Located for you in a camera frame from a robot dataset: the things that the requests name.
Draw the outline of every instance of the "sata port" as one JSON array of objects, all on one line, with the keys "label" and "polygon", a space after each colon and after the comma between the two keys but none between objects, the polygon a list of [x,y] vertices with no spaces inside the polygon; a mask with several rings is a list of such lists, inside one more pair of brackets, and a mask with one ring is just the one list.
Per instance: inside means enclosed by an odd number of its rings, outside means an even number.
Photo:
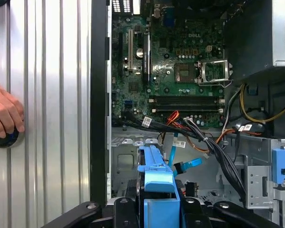
[{"label": "sata port", "polygon": [[125,108],[132,108],[133,107],[133,101],[124,101],[124,107]]}]

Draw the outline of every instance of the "black frame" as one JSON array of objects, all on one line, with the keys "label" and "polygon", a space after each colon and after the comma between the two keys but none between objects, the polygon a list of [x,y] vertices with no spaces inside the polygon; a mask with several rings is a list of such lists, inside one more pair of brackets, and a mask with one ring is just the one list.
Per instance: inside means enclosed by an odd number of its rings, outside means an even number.
[{"label": "black frame", "polygon": [[106,202],[106,117],[108,93],[106,91],[106,61],[109,56],[107,38],[107,5],[109,0],[93,0],[91,24],[91,201]]}]

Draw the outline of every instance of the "dell logo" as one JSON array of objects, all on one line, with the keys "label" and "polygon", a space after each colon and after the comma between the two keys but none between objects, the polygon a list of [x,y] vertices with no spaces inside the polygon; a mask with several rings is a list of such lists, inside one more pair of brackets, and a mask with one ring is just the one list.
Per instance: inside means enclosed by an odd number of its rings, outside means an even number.
[{"label": "dell logo", "polygon": [[189,33],[190,38],[200,38],[200,33]]}]

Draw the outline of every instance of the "green circuit board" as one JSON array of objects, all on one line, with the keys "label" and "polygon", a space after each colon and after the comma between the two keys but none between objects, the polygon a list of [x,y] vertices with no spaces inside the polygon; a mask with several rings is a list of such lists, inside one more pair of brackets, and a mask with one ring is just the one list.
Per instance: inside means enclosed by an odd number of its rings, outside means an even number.
[{"label": "green circuit board", "polygon": [[[133,67],[128,70],[130,33],[133,32]],[[150,81],[145,84],[143,77],[143,36],[150,34],[151,64]],[[112,23],[112,113],[121,117],[126,103],[137,118],[149,116],[157,121],[165,121],[171,112],[155,112],[150,101],[155,97],[172,97],[175,110],[178,103],[195,100],[203,106],[205,99],[223,99],[221,86],[199,86],[194,80],[197,72],[192,66],[197,61],[222,59],[222,21],[188,21],[185,25],[168,27],[159,20],[147,25],[141,17],[116,17]],[[223,78],[220,66],[206,65],[209,78]],[[191,116],[202,128],[221,126],[218,112],[184,111],[183,116]]]}]

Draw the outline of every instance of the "screw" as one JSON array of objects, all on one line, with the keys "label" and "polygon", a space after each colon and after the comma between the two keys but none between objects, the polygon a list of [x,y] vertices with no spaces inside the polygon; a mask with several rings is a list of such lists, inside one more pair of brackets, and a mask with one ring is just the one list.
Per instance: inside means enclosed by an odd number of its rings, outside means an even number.
[{"label": "screw", "polygon": [[122,199],[120,202],[121,202],[121,203],[127,203],[128,200],[127,200],[127,199]]},{"label": "screw", "polygon": [[226,204],[226,203],[220,203],[219,206],[220,206],[221,208],[224,208],[224,209],[229,208],[229,205]]},{"label": "screw", "polygon": [[90,205],[87,205],[87,208],[88,209],[94,209],[94,208],[96,208],[96,205],[94,203],[92,203]]},{"label": "screw", "polygon": [[192,198],[186,198],[186,201],[187,201],[188,203],[194,203],[194,199],[192,199]]}]

